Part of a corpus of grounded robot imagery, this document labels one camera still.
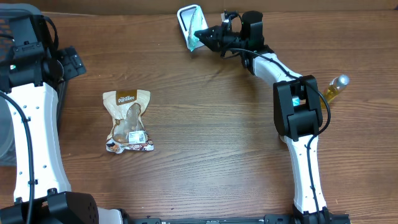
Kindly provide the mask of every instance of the wood grain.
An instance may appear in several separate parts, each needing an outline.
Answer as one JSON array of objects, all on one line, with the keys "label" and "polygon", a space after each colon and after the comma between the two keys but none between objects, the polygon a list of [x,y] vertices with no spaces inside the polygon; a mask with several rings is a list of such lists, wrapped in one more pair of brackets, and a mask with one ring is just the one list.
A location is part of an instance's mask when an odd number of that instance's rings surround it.
[{"label": "wood grain", "polygon": [[[3,3],[26,3],[3,0]],[[198,4],[205,13],[221,13],[224,9],[240,12],[286,11],[358,11],[393,10],[398,0],[31,0],[41,11],[93,15],[175,14],[184,6]]]},{"label": "wood grain", "polygon": [[[219,14],[206,15],[209,26]],[[133,217],[258,217],[290,213],[292,166],[273,122],[272,90],[206,48],[190,53],[171,16],[56,17],[87,74],[72,80],[60,127],[76,192]],[[351,77],[320,136],[323,193],[353,223],[397,223],[398,13],[273,12],[264,37],[279,59],[323,89]],[[154,152],[105,151],[111,117],[102,93],[143,89]],[[15,168],[0,168],[0,206],[12,204]]]}]

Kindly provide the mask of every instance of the food package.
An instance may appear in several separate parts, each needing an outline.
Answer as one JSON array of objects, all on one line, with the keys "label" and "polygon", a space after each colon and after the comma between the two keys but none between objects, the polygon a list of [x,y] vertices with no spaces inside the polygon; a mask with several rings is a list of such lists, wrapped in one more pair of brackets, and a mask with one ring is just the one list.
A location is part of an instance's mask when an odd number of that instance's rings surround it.
[{"label": "food package", "polygon": [[149,91],[110,91],[103,93],[103,100],[113,119],[113,128],[106,140],[107,151],[120,154],[124,150],[154,150],[154,143],[141,121],[150,100]]}]

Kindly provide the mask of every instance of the barcode sticker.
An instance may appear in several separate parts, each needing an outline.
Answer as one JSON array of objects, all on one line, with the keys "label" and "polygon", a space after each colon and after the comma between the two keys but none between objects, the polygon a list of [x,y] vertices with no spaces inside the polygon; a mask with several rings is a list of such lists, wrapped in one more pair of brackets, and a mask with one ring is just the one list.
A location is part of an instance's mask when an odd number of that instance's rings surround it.
[{"label": "barcode sticker", "polygon": [[132,131],[129,133],[129,144],[141,144],[145,142],[145,131]]}]

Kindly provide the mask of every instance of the white arm segment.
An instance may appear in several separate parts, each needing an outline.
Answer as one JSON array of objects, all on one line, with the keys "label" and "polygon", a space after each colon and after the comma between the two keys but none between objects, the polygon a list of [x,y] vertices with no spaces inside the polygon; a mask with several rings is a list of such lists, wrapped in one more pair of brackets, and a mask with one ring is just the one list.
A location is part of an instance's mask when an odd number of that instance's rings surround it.
[{"label": "white arm segment", "polygon": [[[33,83],[14,87],[8,94],[23,110],[30,121],[34,157],[35,198],[47,196],[47,190],[56,188],[58,192],[71,191],[63,169],[57,131],[57,92],[48,84],[35,87]],[[14,125],[17,154],[17,182],[14,201],[22,197],[29,200],[29,160],[27,141],[21,116],[8,104]]]},{"label": "white arm segment", "polygon": [[[276,57],[276,54],[266,53],[263,56],[267,58],[272,58],[274,61],[278,62],[283,66],[286,71],[288,71],[291,75],[295,77],[301,77],[300,74],[291,71],[288,67],[286,67],[279,59]],[[256,57],[253,59],[253,72],[255,76],[263,79],[266,83],[272,87],[274,83],[281,81],[292,81],[293,78],[286,76],[286,74],[273,62],[270,62],[261,57]]]},{"label": "white arm segment", "polygon": [[[276,54],[266,53],[263,54],[263,56],[267,58],[272,58],[274,61],[281,64],[291,75],[295,77],[301,77],[300,74],[291,71],[282,62],[280,62]],[[261,57],[256,57],[253,59],[253,72],[255,76],[263,79],[270,87],[272,87],[273,84],[277,82],[288,82],[293,80],[293,78],[286,76],[286,74],[276,64]],[[297,106],[299,104],[300,100],[298,98],[294,98],[293,105]],[[312,135],[300,137],[297,142],[294,142],[293,139],[286,136],[280,137],[281,140],[283,140],[283,142],[285,142],[287,144],[287,147],[289,148],[294,177],[294,205],[302,213],[313,213],[317,211],[315,201],[313,199],[313,192],[311,189],[311,181],[307,161],[307,148],[305,147],[311,137]],[[318,206],[319,210],[322,210],[322,208],[326,206],[326,202],[325,198],[323,197],[320,185],[317,148],[318,137],[316,137],[311,143],[310,158],[312,177],[317,193]]]},{"label": "white arm segment", "polygon": [[[294,205],[301,212],[314,213],[317,211],[315,201],[313,199],[313,192],[311,189],[310,173],[308,170],[307,148],[305,145],[312,135],[303,136],[297,142],[287,136],[281,137],[283,142],[287,144],[292,160],[293,178],[294,178]],[[318,136],[311,142],[310,159],[312,179],[317,194],[319,211],[326,206],[325,198],[322,194],[321,182],[319,179],[318,169]]]},{"label": "white arm segment", "polygon": [[122,214],[116,209],[104,209],[98,207],[99,224],[123,224]]}]

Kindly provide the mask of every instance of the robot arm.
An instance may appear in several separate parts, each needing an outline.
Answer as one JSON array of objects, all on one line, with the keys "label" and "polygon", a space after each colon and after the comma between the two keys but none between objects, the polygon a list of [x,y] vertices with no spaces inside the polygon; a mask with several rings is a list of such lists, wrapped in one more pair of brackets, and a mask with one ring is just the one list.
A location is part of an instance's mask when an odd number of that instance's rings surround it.
[{"label": "robot arm", "polygon": [[[280,62],[276,54],[266,53],[263,56],[271,58],[281,64],[291,75],[297,78],[301,77],[300,74],[291,71],[282,62]],[[274,83],[294,81],[293,78],[286,76],[286,74],[276,64],[261,57],[256,57],[253,59],[253,72],[255,76],[263,79],[269,86],[273,86]],[[293,106],[298,106],[300,104],[300,99],[298,97],[293,97],[292,104]],[[311,137],[312,134],[302,136],[298,138],[298,141],[294,141],[287,136],[280,137],[289,148],[295,188],[294,205],[301,213],[314,213],[317,211],[308,172],[307,148],[305,147]],[[322,194],[319,178],[317,144],[318,136],[311,143],[310,159],[312,177],[317,193],[318,209],[320,211],[323,209],[323,207],[326,207],[326,202]]]},{"label": "robot arm", "polygon": [[[243,67],[273,87],[274,122],[281,140],[289,148],[294,173],[293,219],[296,223],[304,224],[349,222],[347,215],[333,216],[328,212],[321,190],[317,160],[318,136],[313,138],[322,125],[315,77],[303,77],[291,71],[278,60],[268,45],[264,45],[260,12],[245,12],[242,15],[240,32],[231,30],[231,19],[236,17],[235,15],[236,12],[225,11],[222,17],[229,19],[223,19],[221,26],[196,31],[195,36],[212,51],[221,52],[222,57],[228,50],[239,54]],[[306,145],[311,138],[313,139],[309,150]]]},{"label": "robot arm", "polygon": [[[47,196],[48,189],[58,192],[71,191],[69,181],[63,169],[60,145],[57,132],[57,92],[48,84],[35,87],[33,83],[18,86],[8,94],[30,119],[28,122],[32,136],[34,155],[35,198]],[[14,191],[14,201],[29,200],[29,166],[27,141],[24,125],[15,107],[9,104],[14,125],[17,182]]]}]

